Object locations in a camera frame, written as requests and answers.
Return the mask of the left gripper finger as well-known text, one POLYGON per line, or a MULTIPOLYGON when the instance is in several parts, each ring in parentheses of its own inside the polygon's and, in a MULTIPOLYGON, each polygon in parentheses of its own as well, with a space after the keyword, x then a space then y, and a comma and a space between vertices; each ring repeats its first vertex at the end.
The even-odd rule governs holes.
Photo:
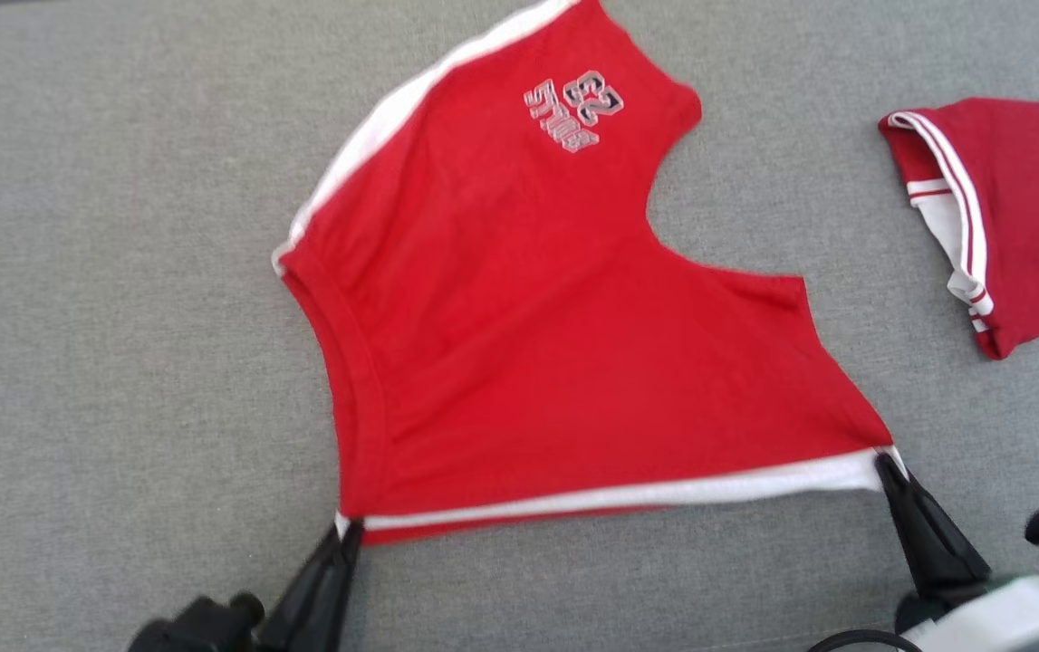
POLYGON ((332 529, 320 540, 259 628, 261 651, 313 651, 313 603, 322 574, 325 543, 332 529))
POLYGON ((313 603, 313 651, 341 651, 342 628, 359 565, 364 533, 365 523, 356 520, 345 528, 334 525, 327 538, 313 603))

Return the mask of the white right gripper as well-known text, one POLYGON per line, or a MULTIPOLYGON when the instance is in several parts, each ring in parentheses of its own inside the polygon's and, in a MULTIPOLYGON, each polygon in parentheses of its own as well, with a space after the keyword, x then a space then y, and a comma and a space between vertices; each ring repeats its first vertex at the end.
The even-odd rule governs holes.
POLYGON ((893 631, 921 651, 1039 651, 1039 574, 994 571, 941 504, 887 451, 875 457, 914 590, 893 631))

